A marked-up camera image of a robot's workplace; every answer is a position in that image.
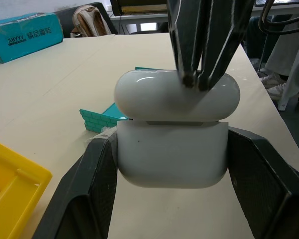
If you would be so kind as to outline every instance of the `teal brick-patterned box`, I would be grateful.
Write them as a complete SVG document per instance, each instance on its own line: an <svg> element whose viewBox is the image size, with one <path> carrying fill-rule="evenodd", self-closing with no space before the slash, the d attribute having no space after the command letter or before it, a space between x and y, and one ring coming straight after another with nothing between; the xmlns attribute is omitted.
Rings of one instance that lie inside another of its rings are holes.
<svg viewBox="0 0 299 239"><path fill-rule="evenodd" d="M84 109L80 109L80 114L84 119L85 129L95 133L100 133L104 127L115 127L118 121L128 119L126 115L120 112L115 103L111 104L101 114Z"/></svg>
<svg viewBox="0 0 299 239"><path fill-rule="evenodd" d="M4 63L63 40L54 13L30 13L0 20L0 62Z"/></svg>

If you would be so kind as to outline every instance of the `chair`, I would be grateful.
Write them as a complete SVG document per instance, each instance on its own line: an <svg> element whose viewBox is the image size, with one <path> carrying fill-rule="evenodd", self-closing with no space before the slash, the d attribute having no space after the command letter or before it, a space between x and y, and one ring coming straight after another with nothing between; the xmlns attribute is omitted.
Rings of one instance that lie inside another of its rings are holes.
<svg viewBox="0 0 299 239"><path fill-rule="evenodd" d="M117 31L115 30L109 16L108 16L108 14L106 13L106 11L105 11L105 9L104 9L104 7L101 3L94 2L94 3L88 4L88 5L97 7L97 9L100 11L100 14L102 15L105 22L107 23L111 33L112 34L118 34ZM70 38L71 31L74 29L74 25L73 25L73 22L72 22L72 16L73 16L75 10L79 7L80 6L76 6L76 7L73 7L73 8L57 11L55 13L58 16L58 18L60 20L60 23L61 23L61 26L63 28L64 38Z"/></svg>

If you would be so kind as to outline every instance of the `table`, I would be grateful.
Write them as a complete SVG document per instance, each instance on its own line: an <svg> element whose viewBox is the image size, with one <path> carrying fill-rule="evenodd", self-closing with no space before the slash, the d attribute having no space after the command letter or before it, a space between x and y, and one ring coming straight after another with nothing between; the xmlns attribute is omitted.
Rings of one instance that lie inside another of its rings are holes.
<svg viewBox="0 0 299 239"><path fill-rule="evenodd" d="M135 66L175 69L168 34L65 39L0 64L0 143L50 170L53 178L20 238L33 235L60 179L95 133L80 108L102 112L117 79ZM299 171L299 150L242 47L227 72L241 89L229 125L269 140ZM229 174L200 190L145 189L120 175L109 239L252 239Z"/></svg>
<svg viewBox="0 0 299 239"><path fill-rule="evenodd" d="M251 16L260 16L262 7L253 7ZM279 5L272 6L269 15L288 15L299 14L299 4ZM136 24L137 31L140 31L139 24L151 22L168 22L167 13L164 14L143 14L143 15L124 15L124 16L111 16L113 25L118 29L119 25Z"/></svg>

